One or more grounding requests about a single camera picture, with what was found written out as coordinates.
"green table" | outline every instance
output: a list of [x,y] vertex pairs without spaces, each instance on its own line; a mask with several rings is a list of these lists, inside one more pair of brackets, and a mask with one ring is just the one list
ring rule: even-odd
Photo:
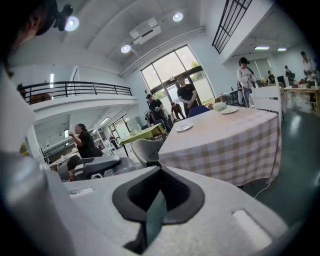
[[139,139],[152,139],[157,135],[162,135],[162,137],[165,138],[165,134],[165,130],[162,128],[161,124],[158,123],[157,125],[151,126],[148,129],[142,130],[141,132],[126,138],[120,142],[120,145],[123,146],[126,155],[129,156],[125,144],[135,142]]

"white plate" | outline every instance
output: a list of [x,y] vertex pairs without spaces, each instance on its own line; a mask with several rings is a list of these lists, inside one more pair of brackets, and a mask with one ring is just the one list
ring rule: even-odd
[[233,112],[236,112],[236,111],[238,111],[238,108],[235,107],[235,106],[232,106],[232,107],[227,107],[224,110],[221,110],[220,113],[221,114],[230,114],[230,113],[233,113]]
[[175,130],[177,132],[184,132],[186,130],[189,130],[192,126],[193,126],[192,123],[187,123],[187,124],[184,124],[184,125],[181,125],[181,126],[175,128]]

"ceiling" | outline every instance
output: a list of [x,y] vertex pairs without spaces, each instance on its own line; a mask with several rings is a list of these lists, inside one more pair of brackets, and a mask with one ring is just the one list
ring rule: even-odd
[[100,106],[90,107],[81,111],[71,111],[69,113],[57,114],[37,121],[34,124],[34,130],[39,145],[44,150],[46,142],[49,142],[49,147],[61,142],[64,146],[66,141],[64,136],[64,130],[70,128],[72,124],[71,132],[74,132],[75,125],[84,124],[87,128],[93,129],[95,124],[100,124],[104,118],[109,117],[108,122],[104,123],[105,126],[112,118],[122,111],[127,111],[132,108],[133,105],[121,105],[121,106]]
[[[306,41],[296,23],[279,7],[272,12],[236,50],[232,57],[277,54],[278,48],[291,48]],[[270,49],[257,51],[256,46],[269,46]]]
[[[57,0],[57,3],[59,10],[65,4],[73,6],[72,15],[79,19],[79,27],[71,32],[50,29],[43,35],[44,40],[58,39],[123,68],[153,47],[200,26],[200,19],[192,10],[197,0]],[[173,21],[177,12],[184,15],[180,22]],[[138,56],[132,51],[122,53],[121,46],[130,45],[134,40],[129,32],[151,18],[155,18],[162,32],[142,45],[133,45]]]

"checkered tablecloth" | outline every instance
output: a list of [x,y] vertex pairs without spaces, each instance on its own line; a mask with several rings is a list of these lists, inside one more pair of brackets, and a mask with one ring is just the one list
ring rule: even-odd
[[[215,110],[177,122],[159,151],[163,166],[188,170],[242,186],[279,173],[281,132],[278,115],[239,107],[222,115]],[[176,127],[193,127],[177,132]]]

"recessed light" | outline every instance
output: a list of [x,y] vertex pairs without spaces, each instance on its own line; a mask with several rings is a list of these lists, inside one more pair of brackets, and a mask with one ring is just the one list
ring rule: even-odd
[[175,15],[173,15],[173,20],[175,22],[180,22],[184,18],[184,15],[181,12],[177,12]]
[[130,50],[131,50],[131,46],[128,45],[128,44],[126,44],[126,45],[121,47],[121,52],[124,53],[124,54],[130,52]]
[[255,50],[269,50],[269,46],[256,46],[254,47]]
[[108,119],[109,119],[109,117],[107,117],[106,119],[104,119],[104,120],[102,121],[102,123],[100,123],[100,125],[102,126],[102,125],[104,124],[104,122],[107,121]]
[[70,32],[70,31],[76,30],[78,26],[79,26],[78,18],[75,16],[70,16],[64,29]]

